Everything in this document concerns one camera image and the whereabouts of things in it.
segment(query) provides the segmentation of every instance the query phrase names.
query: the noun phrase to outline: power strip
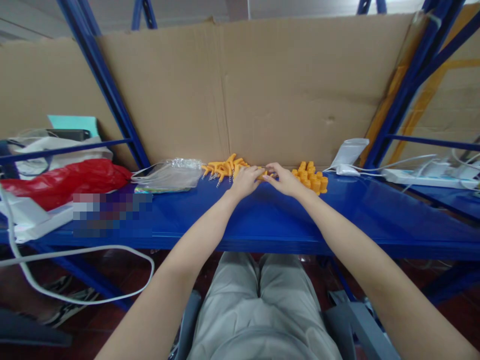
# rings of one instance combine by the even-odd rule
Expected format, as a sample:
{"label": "power strip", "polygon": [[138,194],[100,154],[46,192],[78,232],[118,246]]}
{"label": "power strip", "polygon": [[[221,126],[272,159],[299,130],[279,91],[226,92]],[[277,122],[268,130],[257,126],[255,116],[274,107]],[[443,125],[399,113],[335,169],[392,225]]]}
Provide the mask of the power strip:
{"label": "power strip", "polygon": [[403,185],[426,185],[452,189],[475,189],[480,181],[472,179],[458,179],[448,175],[416,176],[412,170],[383,169],[381,174],[385,180]]}

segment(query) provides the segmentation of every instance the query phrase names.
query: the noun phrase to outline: forearm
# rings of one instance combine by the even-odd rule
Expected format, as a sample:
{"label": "forearm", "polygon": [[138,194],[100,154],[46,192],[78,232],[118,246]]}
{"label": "forearm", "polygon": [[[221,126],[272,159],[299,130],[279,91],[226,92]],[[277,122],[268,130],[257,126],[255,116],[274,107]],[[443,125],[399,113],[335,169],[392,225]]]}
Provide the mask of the forearm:
{"label": "forearm", "polygon": [[239,201],[235,194],[227,190],[181,237],[158,270],[163,267],[195,280],[224,236],[230,216]]}
{"label": "forearm", "polygon": [[226,191],[181,237],[97,359],[168,357],[195,280],[222,239],[239,201]]}
{"label": "forearm", "polygon": [[374,241],[311,191],[298,200],[368,296],[403,359],[478,359],[475,348]]}

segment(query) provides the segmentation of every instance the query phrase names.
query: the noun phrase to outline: cardboard sheet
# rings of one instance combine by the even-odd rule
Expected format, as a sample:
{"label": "cardboard sheet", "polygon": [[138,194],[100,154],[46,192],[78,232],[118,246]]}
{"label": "cardboard sheet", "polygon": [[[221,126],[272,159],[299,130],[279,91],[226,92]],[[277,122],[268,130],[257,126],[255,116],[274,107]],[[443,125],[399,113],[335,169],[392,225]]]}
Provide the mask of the cardboard sheet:
{"label": "cardboard sheet", "polygon": [[296,166],[306,160],[329,166],[344,140],[365,136],[412,18],[221,26],[230,151],[253,164]]}
{"label": "cardboard sheet", "polygon": [[[71,38],[0,45],[0,138],[50,128],[48,114],[93,116],[103,140],[122,138],[77,43]],[[126,144],[113,148],[120,164],[137,168]]]}
{"label": "cardboard sheet", "polygon": [[206,22],[99,43],[153,163],[236,152],[327,167],[365,135],[412,18]]}

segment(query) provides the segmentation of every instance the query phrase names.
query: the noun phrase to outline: leg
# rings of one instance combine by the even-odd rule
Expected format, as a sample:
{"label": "leg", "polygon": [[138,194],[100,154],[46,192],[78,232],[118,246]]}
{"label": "leg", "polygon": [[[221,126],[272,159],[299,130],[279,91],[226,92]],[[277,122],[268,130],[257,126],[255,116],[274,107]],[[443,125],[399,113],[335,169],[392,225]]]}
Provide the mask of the leg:
{"label": "leg", "polygon": [[198,315],[189,359],[210,359],[220,344],[248,326],[242,314],[259,301],[258,274],[249,253],[223,253]]}
{"label": "leg", "polygon": [[285,331],[308,346],[319,359],[340,359],[337,345],[320,316],[314,287],[297,255],[266,254],[260,260],[260,297],[279,309]]}

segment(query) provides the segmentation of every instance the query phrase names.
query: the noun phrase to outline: clear plastic bag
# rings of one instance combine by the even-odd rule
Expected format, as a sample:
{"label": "clear plastic bag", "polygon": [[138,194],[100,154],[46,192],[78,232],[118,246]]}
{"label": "clear plastic bag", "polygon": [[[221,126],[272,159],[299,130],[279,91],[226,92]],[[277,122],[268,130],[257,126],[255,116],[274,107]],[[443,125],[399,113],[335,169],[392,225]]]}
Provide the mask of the clear plastic bag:
{"label": "clear plastic bag", "polygon": [[202,174],[201,160],[175,158],[137,171],[131,182],[137,184],[135,193],[176,193],[195,188]]}

